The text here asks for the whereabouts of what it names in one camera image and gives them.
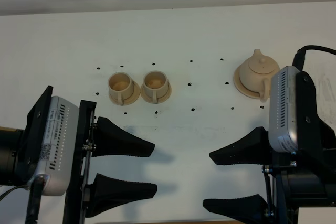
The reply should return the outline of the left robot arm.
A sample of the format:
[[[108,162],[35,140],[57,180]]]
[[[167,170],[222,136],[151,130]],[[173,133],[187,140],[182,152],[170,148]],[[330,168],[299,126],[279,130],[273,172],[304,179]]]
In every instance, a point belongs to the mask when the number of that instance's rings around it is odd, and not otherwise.
[[[156,194],[155,184],[101,174],[88,183],[93,157],[149,157],[155,148],[107,118],[96,118],[95,108],[95,102],[83,100],[76,106],[46,90],[23,130],[1,128],[1,184],[30,191],[26,223],[37,222],[42,196],[64,196],[63,223],[83,223]]]

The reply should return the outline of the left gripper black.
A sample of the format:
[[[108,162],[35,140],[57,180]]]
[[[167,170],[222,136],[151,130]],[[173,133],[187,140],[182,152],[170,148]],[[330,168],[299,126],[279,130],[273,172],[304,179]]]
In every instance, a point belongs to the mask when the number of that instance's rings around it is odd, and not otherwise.
[[[155,148],[155,144],[126,132],[107,118],[99,117],[94,127],[96,105],[92,101],[80,102],[63,223],[84,223],[85,217],[92,218],[121,205],[151,199],[158,190],[156,184],[128,182],[101,174],[97,174],[94,182],[87,185],[92,151],[94,157],[149,157]]]

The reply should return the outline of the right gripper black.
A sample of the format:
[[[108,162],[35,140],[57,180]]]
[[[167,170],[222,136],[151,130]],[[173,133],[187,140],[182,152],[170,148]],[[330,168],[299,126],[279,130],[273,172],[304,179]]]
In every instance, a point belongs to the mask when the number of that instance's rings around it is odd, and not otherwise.
[[[259,194],[236,199],[205,199],[211,213],[243,223],[297,223],[301,207],[335,207],[335,150],[322,161],[298,153],[272,153],[268,131],[257,127],[231,145],[212,151],[216,165],[257,164],[266,183],[267,199]]]

